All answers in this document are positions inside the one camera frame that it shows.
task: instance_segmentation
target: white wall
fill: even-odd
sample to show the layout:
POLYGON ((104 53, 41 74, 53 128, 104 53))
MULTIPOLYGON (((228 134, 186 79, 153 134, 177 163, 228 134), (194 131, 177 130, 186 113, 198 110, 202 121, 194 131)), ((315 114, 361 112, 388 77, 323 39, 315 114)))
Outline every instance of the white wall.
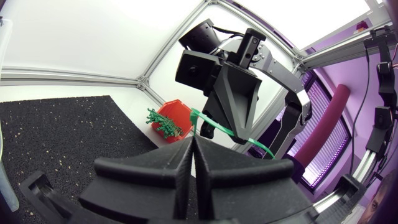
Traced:
MULTIPOLYGON (((205 9, 205 11, 199 15, 199 17, 193 22, 191 27, 195 27, 206 19, 211 19, 215 26, 224 29, 235 30, 238 32, 245 33, 246 29, 250 27, 247 23, 231 14, 221 6, 213 5, 205 9)), ((226 39, 230 35, 217 33, 219 39, 226 39)), ((288 70, 293 69, 292 59, 286 55, 280 48, 274 43, 266 40, 266 46, 271 50, 272 55, 288 70)), ((175 81, 175 73, 177 71, 178 63, 180 61, 184 48, 176 43, 160 62, 158 67, 154 70, 150 76, 150 87, 155 90, 165 101, 171 101, 179 99, 184 102, 188 107, 202 110, 204 107, 207 97, 203 96, 203 92, 192 87, 177 83, 175 81)), ((281 86, 265 76, 261 72, 254 71, 258 77, 262 80, 261 87, 259 90, 259 101, 257 102, 256 113, 254 116, 254 122, 259 118, 261 113, 268 107, 269 103, 274 99, 281 86)), ((225 147, 232 147, 234 142, 224 133, 215 131, 214 142, 221 144, 225 147)))
POLYGON ((136 78, 200 0, 10 0, 4 66, 136 78))

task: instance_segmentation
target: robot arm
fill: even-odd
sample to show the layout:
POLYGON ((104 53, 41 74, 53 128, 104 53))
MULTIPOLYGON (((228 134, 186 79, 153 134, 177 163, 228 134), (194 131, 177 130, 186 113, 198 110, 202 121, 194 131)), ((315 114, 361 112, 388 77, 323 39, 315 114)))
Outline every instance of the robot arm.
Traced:
MULTIPOLYGON (((218 49, 228 54, 236 51, 240 43, 241 39, 229 39, 218 49)), ((257 48, 257 54, 251 59, 250 67, 266 74, 289 92, 285 97, 286 109, 282 117, 281 129, 270 146, 275 157, 280 159, 289 149, 295 135, 303 130, 311 118, 311 102, 302 82, 274 59, 271 51, 262 42, 257 48)))

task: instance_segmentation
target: black plastic part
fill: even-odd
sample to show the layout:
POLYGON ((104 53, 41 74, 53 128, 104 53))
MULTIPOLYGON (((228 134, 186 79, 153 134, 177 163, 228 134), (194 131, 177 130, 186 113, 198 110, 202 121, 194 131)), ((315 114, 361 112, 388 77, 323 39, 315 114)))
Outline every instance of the black plastic part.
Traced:
POLYGON ((374 126, 369 137, 366 149, 376 152, 377 160, 384 157, 392 130, 393 120, 391 118, 390 107, 378 106, 374 113, 374 126))
MULTIPOLYGON (((261 80, 252 71, 228 62, 224 63, 216 79, 203 112, 220 125, 231 129, 234 133, 231 139, 234 142, 245 144, 250 138, 260 84, 261 80)), ((201 135, 205 137, 209 130, 214 130, 207 127, 208 129, 201 129, 201 135)))
POLYGON ((256 51, 261 40, 266 40, 264 34, 255 29, 248 28, 244 34, 238 51, 236 53, 230 52, 227 62, 239 65, 243 69, 248 69, 251 59, 256 55, 256 51))
POLYGON ((208 54, 221 43, 216 32, 212 29, 213 25, 212 21, 207 19, 195 26, 178 41, 186 49, 189 47, 190 50, 208 54))
POLYGON ((341 223, 365 194, 366 187, 354 177, 342 176, 335 188, 339 200, 319 214, 318 223, 341 223))
POLYGON ((21 191, 49 223, 314 223, 317 212, 292 182, 289 160, 251 158, 201 137, 130 159, 97 159, 83 207, 62 198, 43 173, 21 191), (184 220, 195 155, 199 217, 184 220))
MULTIPOLYGON (((295 103, 288 103, 281 119, 281 127, 269 150, 275 155, 284 143, 287 135, 296 127, 297 121, 302 113, 301 107, 295 103)), ((265 159, 272 159, 270 154, 264 156, 265 159)))
POLYGON ((121 222, 185 219, 191 141, 184 139, 127 159, 96 159, 98 177, 80 195, 80 203, 121 222))
POLYGON ((221 70, 216 56, 184 50, 175 74, 175 81, 202 90, 208 96, 221 70))
POLYGON ((19 186, 26 199, 49 223, 119 223, 75 205, 58 194, 41 172, 36 171, 19 186))
POLYGON ((311 202, 293 183, 293 163, 241 155, 211 141, 196 138, 199 218, 237 218, 240 223, 270 223, 317 215, 311 202))
POLYGON ((371 30, 370 33, 372 37, 364 40, 364 46, 365 49, 376 46, 379 48, 381 62, 377 65, 377 77, 379 79, 379 95, 384 102, 384 106, 376 107, 374 126, 366 149, 376 152, 376 158, 380 160, 384 157, 390 141, 394 123, 392 120, 397 109, 395 73, 388 48, 389 43, 395 44, 397 40, 389 26, 371 30), (382 30, 384 32, 378 35, 377 32, 382 30))

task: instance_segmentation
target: black cable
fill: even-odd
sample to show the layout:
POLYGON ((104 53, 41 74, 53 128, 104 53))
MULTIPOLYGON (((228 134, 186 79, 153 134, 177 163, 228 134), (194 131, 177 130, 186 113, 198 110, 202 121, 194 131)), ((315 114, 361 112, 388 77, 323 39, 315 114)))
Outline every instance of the black cable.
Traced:
POLYGON ((213 26, 213 28, 214 28, 215 30, 220 31, 220 32, 223 32, 223 33, 225 33, 225 34, 239 34, 239 35, 242 35, 242 37, 243 37, 243 34, 240 33, 240 32, 222 29, 222 28, 219 28, 219 27, 216 27, 216 26, 213 26))
POLYGON ((368 61, 368 84, 366 85, 366 91, 365 95, 363 96, 363 100, 361 103, 361 106, 359 107, 358 112, 356 113, 355 119, 354 119, 354 124, 353 124, 353 143, 351 145, 351 165, 349 165, 349 174, 353 173, 353 166, 354 166, 354 139, 355 139, 355 124, 356 120, 358 119, 358 116, 362 110, 363 103, 365 102, 366 95, 368 95, 368 89, 369 89, 369 80, 371 77, 371 69, 370 69, 370 64, 369 64, 369 54, 368 54, 368 49, 365 48, 365 54, 366 54, 366 61, 368 61))
POLYGON ((234 38, 234 37, 244 37, 243 34, 233 34, 231 37, 229 38, 234 38))

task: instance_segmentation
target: black bracket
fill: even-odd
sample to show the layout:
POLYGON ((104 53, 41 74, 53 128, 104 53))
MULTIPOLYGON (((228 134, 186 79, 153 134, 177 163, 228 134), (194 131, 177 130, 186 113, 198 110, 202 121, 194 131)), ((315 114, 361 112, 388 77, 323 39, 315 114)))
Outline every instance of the black bracket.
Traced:
POLYGON ((392 66, 388 43, 396 43, 396 37, 389 26, 371 30, 372 37, 364 40, 365 48, 378 47, 380 51, 380 63, 377 65, 377 77, 379 79, 379 95, 384 106, 376 107, 374 126, 366 149, 377 153, 377 160, 383 158, 390 141, 394 118, 397 110, 397 93, 395 91, 395 73, 392 66))

